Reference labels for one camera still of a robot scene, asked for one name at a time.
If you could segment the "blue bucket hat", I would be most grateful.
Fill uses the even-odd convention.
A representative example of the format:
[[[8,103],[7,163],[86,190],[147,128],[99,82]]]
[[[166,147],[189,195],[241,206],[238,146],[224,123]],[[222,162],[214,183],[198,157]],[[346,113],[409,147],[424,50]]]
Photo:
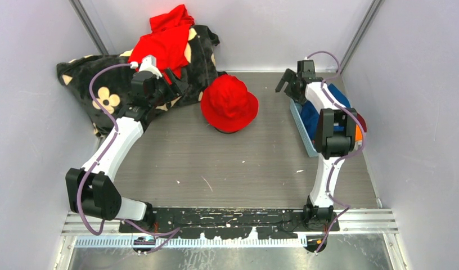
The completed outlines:
[[[339,103],[343,104],[345,107],[351,107],[350,101],[347,99],[345,94],[343,94],[334,84],[329,84],[328,90]],[[319,115],[319,111],[310,101],[306,101],[303,104],[300,112],[300,117],[308,133],[308,136],[312,141],[316,136]]]

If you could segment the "red bucket hat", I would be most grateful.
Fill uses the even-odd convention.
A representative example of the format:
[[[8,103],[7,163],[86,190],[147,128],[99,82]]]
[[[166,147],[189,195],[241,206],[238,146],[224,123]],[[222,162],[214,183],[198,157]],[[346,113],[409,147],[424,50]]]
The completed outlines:
[[[259,110],[258,99],[246,84],[233,75],[221,75],[202,93],[201,112],[211,125],[246,128],[255,120]]]

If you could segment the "light blue plastic basket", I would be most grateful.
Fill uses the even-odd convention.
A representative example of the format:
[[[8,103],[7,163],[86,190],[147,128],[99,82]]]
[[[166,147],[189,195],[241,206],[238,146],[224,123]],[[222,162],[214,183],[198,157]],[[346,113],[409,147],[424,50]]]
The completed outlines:
[[[316,158],[318,156],[318,153],[313,146],[313,143],[308,135],[308,132],[300,116],[301,110],[302,106],[300,104],[296,103],[294,100],[290,100],[290,111],[294,119],[295,125],[298,129],[300,138],[303,142],[304,149],[310,158]]]

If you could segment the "orange hat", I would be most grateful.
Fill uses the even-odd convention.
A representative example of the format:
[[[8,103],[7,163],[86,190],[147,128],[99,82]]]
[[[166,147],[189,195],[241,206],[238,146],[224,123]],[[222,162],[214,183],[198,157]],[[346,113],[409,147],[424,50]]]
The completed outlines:
[[[356,143],[359,143],[359,142],[362,142],[362,141],[363,141],[362,130],[360,129],[359,126],[356,126],[356,130],[355,130],[355,141],[356,141]]]

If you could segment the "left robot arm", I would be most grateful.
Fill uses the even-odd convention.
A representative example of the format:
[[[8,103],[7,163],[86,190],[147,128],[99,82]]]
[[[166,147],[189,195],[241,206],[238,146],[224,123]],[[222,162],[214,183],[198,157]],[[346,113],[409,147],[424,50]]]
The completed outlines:
[[[155,225],[152,205],[123,197],[114,179],[157,110],[182,97],[188,85],[170,68],[160,73],[155,67],[140,67],[130,85],[129,102],[111,117],[114,127],[103,145],[80,168],[69,169],[65,181],[72,212],[106,221],[129,219],[141,232],[148,232]]]

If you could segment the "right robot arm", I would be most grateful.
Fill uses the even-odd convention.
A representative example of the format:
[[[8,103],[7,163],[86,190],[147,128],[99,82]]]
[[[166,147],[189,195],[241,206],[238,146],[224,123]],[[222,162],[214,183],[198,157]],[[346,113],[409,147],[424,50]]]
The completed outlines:
[[[328,84],[316,75],[313,60],[299,60],[296,71],[286,69],[276,87],[276,92],[281,91],[293,101],[310,102],[318,112],[315,135],[310,141],[318,154],[318,169],[301,215],[305,227],[317,231],[333,219],[339,170],[357,142],[357,111],[336,99]]]

